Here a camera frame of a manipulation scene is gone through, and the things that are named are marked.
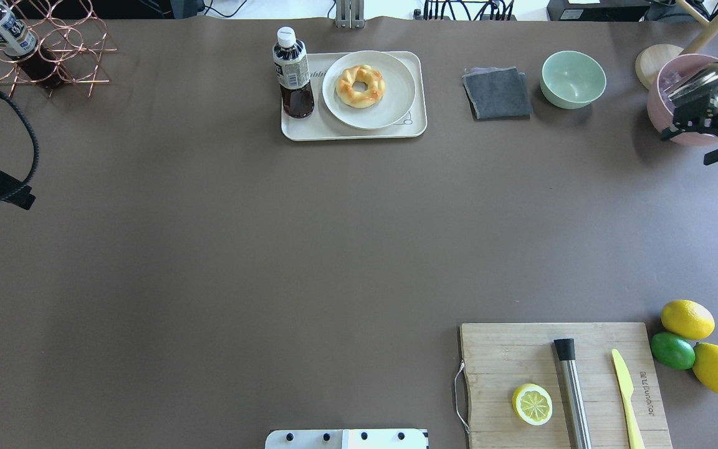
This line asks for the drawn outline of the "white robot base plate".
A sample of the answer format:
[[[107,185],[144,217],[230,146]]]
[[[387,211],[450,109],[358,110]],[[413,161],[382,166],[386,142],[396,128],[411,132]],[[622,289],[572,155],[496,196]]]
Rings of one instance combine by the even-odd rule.
[[[428,448],[428,431],[411,427],[277,430],[265,448]]]

